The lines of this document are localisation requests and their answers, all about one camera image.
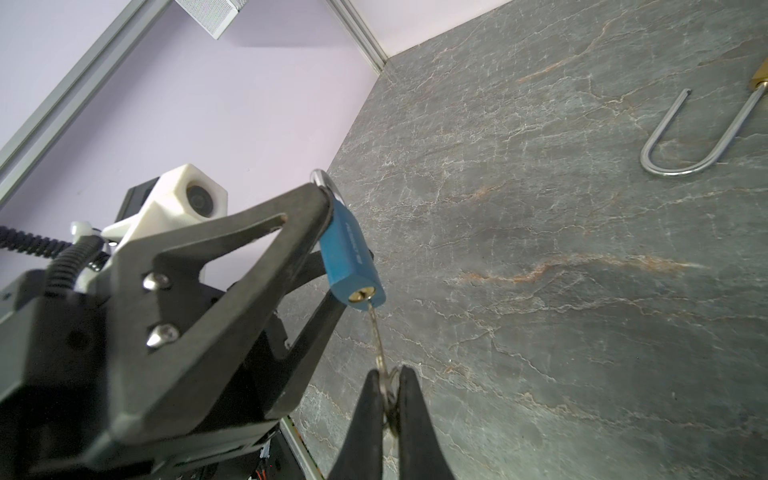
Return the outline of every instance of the marble veining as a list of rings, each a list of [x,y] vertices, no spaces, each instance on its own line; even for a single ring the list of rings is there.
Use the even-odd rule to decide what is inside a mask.
[[[768,2],[514,0],[392,58],[330,173],[457,478],[768,477]],[[296,332],[326,288],[294,293]],[[348,312],[294,419],[321,469],[374,365]],[[386,440],[385,477],[396,478]]]

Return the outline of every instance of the lavender wall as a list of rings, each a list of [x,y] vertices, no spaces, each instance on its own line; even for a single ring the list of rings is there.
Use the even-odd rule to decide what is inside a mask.
[[[192,163],[229,191],[230,213],[328,167],[376,76],[323,0],[251,1],[219,41],[172,4],[0,210],[0,223],[68,239],[103,227],[124,192]],[[263,245],[207,271],[228,286]],[[0,252],[0,284],[44,265]]]
[[[0,146],[24,124],[128,2],[0,2]]]

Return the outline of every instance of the screw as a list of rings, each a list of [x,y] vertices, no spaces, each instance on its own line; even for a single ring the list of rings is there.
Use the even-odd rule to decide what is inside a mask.
[[[160,289],[167,290],[170,288],[170,278],[168,278],[166,275],[163,275],[162,273],[149,272],[141,285],[146,290],[150,290],[152,292]]]
[[[152,349],[159,349],[163,345],[175,342],[180,336],[179,329],[175,325],[162,323],[155,326],[150,332],[149,338],[147,338],[147,346]]]

